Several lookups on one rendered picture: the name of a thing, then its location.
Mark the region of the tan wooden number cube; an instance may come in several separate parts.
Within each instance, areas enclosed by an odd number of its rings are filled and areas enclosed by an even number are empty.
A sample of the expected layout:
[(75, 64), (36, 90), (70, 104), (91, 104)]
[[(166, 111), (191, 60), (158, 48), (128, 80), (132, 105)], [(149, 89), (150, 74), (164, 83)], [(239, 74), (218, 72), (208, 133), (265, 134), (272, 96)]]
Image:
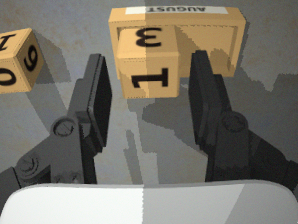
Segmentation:
[(125, 99), (179, 95), (181, 51), (176, 25), (121, 27), (116, 58)]
[(31, 28), (0, 34), (0, 94), (31, 91), (43, 64)]

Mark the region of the tan wooden tray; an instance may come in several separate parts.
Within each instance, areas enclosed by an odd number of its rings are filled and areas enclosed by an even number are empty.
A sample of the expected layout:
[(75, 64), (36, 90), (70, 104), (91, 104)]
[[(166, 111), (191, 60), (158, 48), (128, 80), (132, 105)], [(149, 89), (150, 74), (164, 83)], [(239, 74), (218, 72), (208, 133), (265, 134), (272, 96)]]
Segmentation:
[(214, 74), (233, 77), (246, 20), (234, 7), (146, 6), (113, 8), (110, 35), (118, 73), (117, 49), (121, 27), (176, 25), (180, 51), (180, 77), (190, 76), (191, 56), (206, 50)]

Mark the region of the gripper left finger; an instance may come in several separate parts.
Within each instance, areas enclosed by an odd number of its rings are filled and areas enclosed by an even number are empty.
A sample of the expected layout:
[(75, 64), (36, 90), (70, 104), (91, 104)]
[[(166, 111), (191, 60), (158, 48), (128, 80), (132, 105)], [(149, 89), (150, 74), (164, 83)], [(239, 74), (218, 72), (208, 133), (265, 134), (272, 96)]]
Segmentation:
[(76, 80), (67, 116), (56, 119), (50, 136), (14, 168), (0, 173), (0, 217), (9, 196), (26, 186), (97, 184), (93, 157), (106, 147), (111, 102), (105, 56), (90, 54), (83, 79)]

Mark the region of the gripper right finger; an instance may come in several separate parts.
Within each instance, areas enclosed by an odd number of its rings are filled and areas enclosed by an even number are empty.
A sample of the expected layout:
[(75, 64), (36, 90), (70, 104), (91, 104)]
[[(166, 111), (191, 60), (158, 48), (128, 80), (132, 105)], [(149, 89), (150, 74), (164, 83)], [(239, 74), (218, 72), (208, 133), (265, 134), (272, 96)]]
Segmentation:
[(223, 77), (213, 74), (206, 50), (192, 53), (188, 94), (195, 144), (208, 155), (205, 182), (271, 181), (291, 190), (298, 202), (298, 163), (287, 161), (232, 111)]

